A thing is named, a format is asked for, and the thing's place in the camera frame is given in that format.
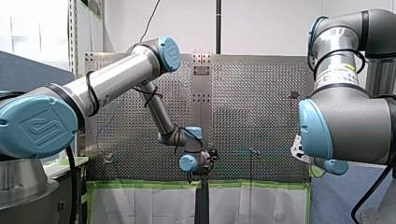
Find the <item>robotic arm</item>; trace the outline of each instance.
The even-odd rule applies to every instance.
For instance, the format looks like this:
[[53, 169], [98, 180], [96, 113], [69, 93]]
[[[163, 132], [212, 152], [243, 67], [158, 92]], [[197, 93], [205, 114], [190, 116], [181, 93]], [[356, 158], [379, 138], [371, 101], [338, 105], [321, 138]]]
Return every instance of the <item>robotic arm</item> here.
[[180, 167], [194, 172], [209, 164], [201, 150], [201, 129], [178, 129], [170, 119], [152, 80], [180, 66], [177, 43], [161, 37], [137, 44], [130, 55], [64, 86], [49, 84], [21, 97], [0, 102], [0, 154], [16, 159], [52, 156], [74, 139], [86, 118], [133, 87], [141, 91], [169, 146], [184, 147]]
[[[395, 14], [374, 9], [319, 18], [310, 36], [308, 56], [316, 58], [317, 64], [315, 90], [300, 102], [302, 156], [318, 160], [325, 170], [328, 160], [387, 165], [353, 208], [355, 223], [359, 223], [355, 217], [359, 207], [396, 164], [395, 23]], [[365, 65], [363, 50], [369, 60], [366, 90], [359, 87], [357, 78]], [[355, 55], [362, 59], [359, 70]], [[395, 177], [378, 208], [380, 224], [396, 220]]]

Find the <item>aluminum tube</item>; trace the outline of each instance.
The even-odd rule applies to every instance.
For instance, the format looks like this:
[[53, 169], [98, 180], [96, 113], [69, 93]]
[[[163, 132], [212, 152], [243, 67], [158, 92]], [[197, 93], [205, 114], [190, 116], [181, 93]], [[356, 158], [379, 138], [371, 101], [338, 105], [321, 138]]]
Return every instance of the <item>aluminum tube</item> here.
[[396, 93], [396, 58], [369, 59], [366, 90], [373, 97]]
[[[336, 27], [323, 32], [314, 42], [314, 56], [320, 60], [327, 53], [337, 49], [356, 49], [359, 39], [347, 28]], [[358, 85], [355, 55], [353, 52], [339, 51], [326, 57], [318, 66], [315, 89], [334, 83]]]
[[[136, 86], [141, 91], [154, 92], [155, 85], [152, 81]], [[145, 94], [140, 92], [140, 96], [144, 102], [151, 98], [151, 94]], [[160, 134], [169, 134], [175, 129], [175, 125], [169, 117], [165, 106], [163, 105], [163, 100], [159, 96], [154, 96], [148, 102], [148, 110], [154, 119], [155, 125], [158, 128]]]
[[[137, 46], [130, 56], [93, 72], [90, 81], [101, 108], [133, 86], [159, 75], [160, 64], [154, 53], [146, 47]], [[63, 89], [76, 102], [85, 117], [92, 114], [94, 100], [85, 77], [64, 85]]]

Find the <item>metal pole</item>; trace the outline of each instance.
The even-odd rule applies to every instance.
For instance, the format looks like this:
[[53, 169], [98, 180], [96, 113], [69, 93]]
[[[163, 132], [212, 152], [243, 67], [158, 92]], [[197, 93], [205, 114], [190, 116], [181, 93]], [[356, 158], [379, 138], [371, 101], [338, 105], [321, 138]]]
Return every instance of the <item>metal pole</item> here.
[[221, 0], [216, 1], [216, 54], [221, 54]]
[[209, 224], [209, 184], [207, 176], [201, 180], [201, 188], [195, 190], [194, 224]]

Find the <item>gray housing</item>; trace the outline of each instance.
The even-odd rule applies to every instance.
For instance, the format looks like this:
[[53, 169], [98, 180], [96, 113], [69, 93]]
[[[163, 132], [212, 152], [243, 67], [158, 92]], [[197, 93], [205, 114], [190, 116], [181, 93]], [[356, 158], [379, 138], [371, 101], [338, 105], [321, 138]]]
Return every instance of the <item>gray housing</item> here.
[[311, 99], [329, 127], [333, 159], [387, 163], [392, 136], [386, 100], [350, 87], [328, 88]]
[[396, 56], [396, 15], [384, 9], [371, 9], [324, 20], [316, 30], [315, 39], [334, 27], [346, 27], [359, 37], [358, 50], [365, 50], [367, 58]]

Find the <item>black rubber ring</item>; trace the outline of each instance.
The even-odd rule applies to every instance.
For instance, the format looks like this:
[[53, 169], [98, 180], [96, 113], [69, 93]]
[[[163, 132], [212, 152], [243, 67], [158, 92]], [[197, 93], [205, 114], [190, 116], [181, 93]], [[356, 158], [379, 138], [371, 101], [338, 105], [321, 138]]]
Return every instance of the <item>black rubber ring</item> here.
[[382, 54], [373, 54], [373, 53], [368, 53], [366, 51], [365, 56], [368, 59], [394, 58], [394, 57], [396, 57], [396, 52], [393, 52], [393, 53], [382, 53]]
[[369, 98], [372, 98], [370, 93], [367, 90], [365, 90], [364, 88], [362, 88], [360, 86], [357, 86], [357, 85], [348, 84], [348, 83], [334, 83], [334, 84], [329, 84], [329, 85], [320, 87], [320, 88], [312, 91], [311, 94], [309, 95], [309, 98], [312, 98], [312, 96], [314, 96], [315, 94], [317, 94], [320, 91], [324, 91], [324, 90], [327, 90], [329, 88], [334, 88], [334, 87], [348, 87], [348, 88], [352, 88], [352, 89], [355, 89], [357, 91], [361, 91], [364, 94], [366, 94]]
[[75, 111], [77, 119], [78, 119], [78, 128], [82, 128], [85, 125], [85, 119], [84, 116], [82, 115], [81, 111], [79, 110], [76, 102], [60, 87], [55, 86], [53, 84], [49, 84], [46, 86], [46, 88], [54, 91], [56, 94], [58, 94], [72, 109]]
[[363, 11], [361, 13], [361, 42], [358, 50], [365, 50], [367, 45], [367, 38], [369, 36], [369, 12]]

